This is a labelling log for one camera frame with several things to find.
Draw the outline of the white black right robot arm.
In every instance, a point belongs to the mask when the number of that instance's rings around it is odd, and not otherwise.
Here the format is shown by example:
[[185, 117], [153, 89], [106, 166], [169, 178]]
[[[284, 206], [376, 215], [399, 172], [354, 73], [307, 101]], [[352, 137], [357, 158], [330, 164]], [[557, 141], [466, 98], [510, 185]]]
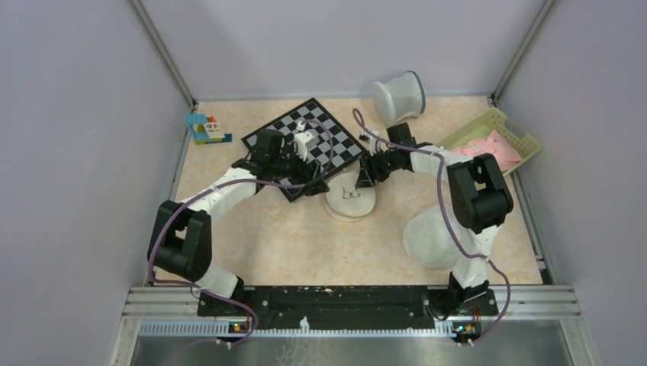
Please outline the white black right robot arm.
[[[397, 170], [436, 178], [441, 216], [461, 254], [450, 273], [447, 303], [457, 314], [469, 313], [488, 290], [494, 237], [513, 209], [513, 198], [495, 157], [490, 153], [466, 156], [432, 143], [418, 143], [407, 124], [389, 127], [384, 139], [367, 128], [361, 117], [356, 122], [361, 141], [369, 145], [369, 153], [360, 159], [357, 188], [375, 187]], [[452, 215], [468, 232], [467, 239], [460, 240], [449, 222], [443, 206], [443, 182], [449, 186]]]

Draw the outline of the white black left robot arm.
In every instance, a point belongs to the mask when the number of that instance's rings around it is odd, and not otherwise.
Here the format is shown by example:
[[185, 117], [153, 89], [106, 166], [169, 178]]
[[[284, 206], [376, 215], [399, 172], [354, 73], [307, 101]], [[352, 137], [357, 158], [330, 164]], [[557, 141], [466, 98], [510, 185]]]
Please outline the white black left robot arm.
[[243, 280], [216, 263], [212, 226], [265, 186], [299, 189], [306, 195], [327, 192], [322, 165], [308, 156], [318, 141], [313, 130], [296, 133], [291, 142], [276, 130], [261, 130], [256, 145], [215, 183], [183, 201], [163, 202], [147, 253], [149, 268], [215, 294], [223, 313], [239, 313], [245, 303]]

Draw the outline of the pink bra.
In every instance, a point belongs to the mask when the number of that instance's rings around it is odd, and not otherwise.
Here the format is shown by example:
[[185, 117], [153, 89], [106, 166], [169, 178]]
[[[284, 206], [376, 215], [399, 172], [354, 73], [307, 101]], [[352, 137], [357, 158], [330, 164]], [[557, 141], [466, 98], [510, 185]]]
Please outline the pink bra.
[[496, 130], [492, 130], [487, 136], [476, 137], [451, 151], [467, 156], [489, 153], [495, 157], [502, 170], [508, 170], [522, 160], [522, 156]]

